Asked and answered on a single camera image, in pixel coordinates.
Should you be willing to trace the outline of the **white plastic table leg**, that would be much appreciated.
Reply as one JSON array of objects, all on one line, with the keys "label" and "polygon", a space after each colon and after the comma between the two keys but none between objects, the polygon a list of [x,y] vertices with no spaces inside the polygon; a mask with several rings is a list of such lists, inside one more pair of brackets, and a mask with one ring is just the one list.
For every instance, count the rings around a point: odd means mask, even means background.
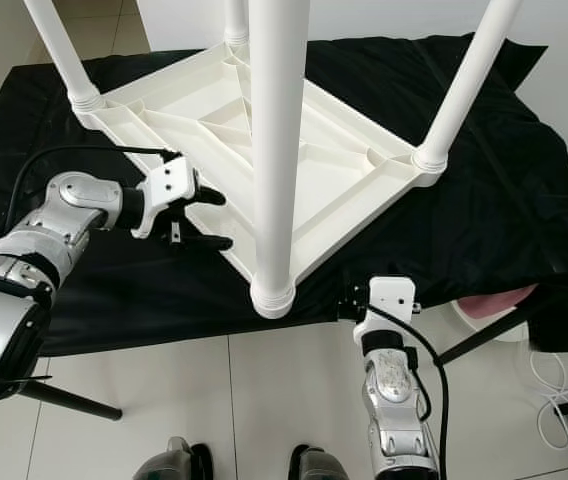
[{"label": "white plastic table leg", "polygon": [[52,0],[23,0],[34,27],[40,33],[57,73],[63,79],[70,105],[75,113],[92,113],[104,108],[101,92],[87,76],[69,33]]},{"label": "white plastic table leg", "polygon": [[279,319],[296,298],[290,247],[310,0],[249,0],[248,18],[256,259],[249,294],[258,315]]},{"label": "white plastic table leg", "polygon": [[427,129],[425,140],[412,157],[418,172],[417,187],[434,186],[448,168],[450,147],[470,113],[482,83],[488,78],[522,3],[523,0],[489,0],[486,5],[471,44]]},{"label": "white plastic table leg", "polygon": [[223,0],[223,41],[228,46],[247,45],[249,40],[248,0]]}]

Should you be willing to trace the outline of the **pink stool seat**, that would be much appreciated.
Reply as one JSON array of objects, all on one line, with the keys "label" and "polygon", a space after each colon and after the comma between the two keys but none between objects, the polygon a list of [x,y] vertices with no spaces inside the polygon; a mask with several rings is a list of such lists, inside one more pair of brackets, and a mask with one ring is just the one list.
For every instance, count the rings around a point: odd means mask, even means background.
[{"label": "pink stool seat", "polygon": [[537,284],[494,294],[476,294],[476,296],[459,298],[457,307],[462,314],[473,319],[484,319],[507,315],[509,311],[518,306],[518,303],[527,300],[536,291]]}]

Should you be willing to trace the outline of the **grey right robot foot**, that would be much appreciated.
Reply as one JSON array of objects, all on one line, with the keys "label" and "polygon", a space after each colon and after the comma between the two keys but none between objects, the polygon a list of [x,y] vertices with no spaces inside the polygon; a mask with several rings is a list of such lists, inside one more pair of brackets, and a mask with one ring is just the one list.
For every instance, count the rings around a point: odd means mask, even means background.
[{"label": "grey right robot foot", "polygon": [[351,480],[351,477],[334,454],[299,444],[290,453],[287,480]]}]

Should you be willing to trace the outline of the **grey robot foot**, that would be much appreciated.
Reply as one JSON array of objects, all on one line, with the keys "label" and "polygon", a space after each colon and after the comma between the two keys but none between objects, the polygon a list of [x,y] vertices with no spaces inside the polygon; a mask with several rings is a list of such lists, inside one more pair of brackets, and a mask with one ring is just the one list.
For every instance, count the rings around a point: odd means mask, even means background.
[{"label": "grey robot foot", "polygon": [[168,448],[144,461],[130,480],[214,480],[214,458],[205,443],[183,436],[169,439]]},{"label": "grey robot foot", "polygon": [[351,480],[351,477],[334,454],[299,444],[290,453],[287,480]]}]

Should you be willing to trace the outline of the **black table cloth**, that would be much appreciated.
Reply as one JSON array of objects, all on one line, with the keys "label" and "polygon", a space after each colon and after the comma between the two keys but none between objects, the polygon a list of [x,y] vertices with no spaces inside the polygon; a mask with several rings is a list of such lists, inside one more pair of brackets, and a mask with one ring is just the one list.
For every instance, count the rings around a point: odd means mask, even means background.
[{"label": "black table cloth", "polygon": [[[421,141],[473,35],[311,41],[306,77],[390,132]],[[434,187],[412,189],[308,276],[283,319],[257,316],[220,253],[175,252],[98,232],[57,293],[43,356],[86,355],[335,321],[354,283],[411,276],[417,302],[540,284],[545,347],[568,349],[566,142],[516,96],[546,46],[505,41]],[[0,220],[20,166],[60,145],[110,145],[80,127],[52,64],[10,70],[0,90]]]}]

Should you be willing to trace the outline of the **grey left robot foot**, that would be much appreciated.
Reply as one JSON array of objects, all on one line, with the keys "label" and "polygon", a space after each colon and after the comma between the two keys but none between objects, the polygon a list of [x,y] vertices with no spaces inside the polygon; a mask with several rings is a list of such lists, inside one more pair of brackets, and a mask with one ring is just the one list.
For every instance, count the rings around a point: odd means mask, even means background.
[{"label": "grey left robot foot", "polygon": [[183,436],[169,439],[168,448],[144,461],[130,480],[214,480],[214,458],[205,443]]}]

